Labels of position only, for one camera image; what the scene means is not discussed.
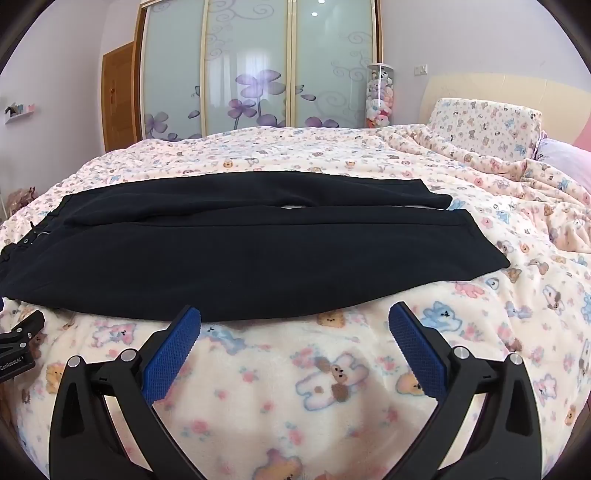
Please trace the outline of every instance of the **wall shelf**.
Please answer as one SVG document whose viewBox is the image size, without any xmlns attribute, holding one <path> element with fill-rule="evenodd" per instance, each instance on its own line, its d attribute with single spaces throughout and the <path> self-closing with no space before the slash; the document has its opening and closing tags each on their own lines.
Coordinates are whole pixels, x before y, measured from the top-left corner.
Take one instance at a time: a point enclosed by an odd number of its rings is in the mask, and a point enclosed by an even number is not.
<svg viewBox="0 0 591 480">
<path fill-rule="evenodd" d="M 18 113 L 16 115 L 10 116 L 10 112 L 4 114 L 4 124 L 8 125 L 12 122 L 16 122 L 17 120 L 29 116 L 35 112 L 35 106 L 29 105 L 26 112 Z"/>
</svg>

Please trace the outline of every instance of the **purple pillow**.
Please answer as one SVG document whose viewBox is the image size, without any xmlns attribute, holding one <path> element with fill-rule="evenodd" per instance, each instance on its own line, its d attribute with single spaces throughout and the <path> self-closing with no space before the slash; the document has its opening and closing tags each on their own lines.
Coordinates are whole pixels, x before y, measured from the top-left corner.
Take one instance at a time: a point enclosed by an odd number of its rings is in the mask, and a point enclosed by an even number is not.
<svg viewBox="0 0 591 480">
<path fill-rule="evenodd" d="M 535 159 L 566 173 L 588 192 L 591 192 L 591 152 L 568 143 L 543 138 Z"/>
</svg>

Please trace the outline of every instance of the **wooden door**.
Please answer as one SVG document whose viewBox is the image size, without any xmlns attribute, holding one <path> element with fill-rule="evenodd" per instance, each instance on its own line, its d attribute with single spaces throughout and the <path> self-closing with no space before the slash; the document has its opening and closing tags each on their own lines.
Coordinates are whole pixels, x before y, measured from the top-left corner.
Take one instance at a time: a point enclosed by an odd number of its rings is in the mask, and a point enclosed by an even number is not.
<svg viewBox="0 0 591 480">
<path fill-rule="evenodd" d="M 103 56 L 101 99 L 105 151 L 135 143 L 132 110 L 132 58 L 134 43 Z"/>
</svg>

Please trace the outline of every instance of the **blue gripper pad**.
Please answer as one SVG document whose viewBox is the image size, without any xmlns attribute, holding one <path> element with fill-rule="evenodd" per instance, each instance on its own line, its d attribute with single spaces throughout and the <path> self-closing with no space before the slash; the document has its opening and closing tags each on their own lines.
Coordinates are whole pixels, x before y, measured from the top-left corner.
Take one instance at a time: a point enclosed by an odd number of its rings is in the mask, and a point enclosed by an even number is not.
<svg viewBox="0 0 591 480">
<path fill-rule="evenodd" d="M 390 309 L 388 324 L 394 340 L 425 395 L 441 401 L 447 393 L 446 367 L 414 321 L 419 322 L 405 303 Z"/>
<path fill-rule="evenodd" d="M 144 368 L 142 395 L 148 405 L 162 400 L 168 393 L 199 337 L 201 314 L 197 309 L 189 308 L 169 328 L 171 331 L 167 332 L 167 337 Z"/>
</svg>

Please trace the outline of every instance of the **bedspread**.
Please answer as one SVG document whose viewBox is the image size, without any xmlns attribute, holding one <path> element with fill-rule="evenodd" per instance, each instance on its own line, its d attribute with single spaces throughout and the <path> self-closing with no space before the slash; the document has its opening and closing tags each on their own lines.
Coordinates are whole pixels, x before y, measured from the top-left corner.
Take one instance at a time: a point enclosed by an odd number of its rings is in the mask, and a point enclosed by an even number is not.
<svg viewBox="0 0 591 480">
<path fill-rule="evenodd" d="M 0 227 L 0 244 L 19 240 L 69 193 L 243 170 L 421 178 L 453 196 L 450 208 L 467 209 L 511 267 L 289 322 L 203 325 L 155 408 L 209 479 L 382 479 L 436 405 L 388 331 L 389 308 L 401 300 L 452 346 L 498 360 L 521 353 L 537 395 L 544 470 L 551 468 L 591 388 L 591 197 L 553 167 L 466 151 L 424 125 L 250 128 L 202 140 L 146 140 L 96 158 L 52 187 Z M 33 309 L 5 300 L 0 326 L 9 330 Z M 139 349 L 165 324 L 40 310 L 46 327 L 33 342 L 37 366 L 3 385 L 0 406 L 47 472 L 51 412 L 67 359 L 112 359 Z M 332 388 L 330 365 L 345 371 L 346 389 Z M 482 401 L 475 397 L 444 464 L 460 457 Z M 130 458 L 146 465 L 116 402 L 108 404 Z"/>
</svg>

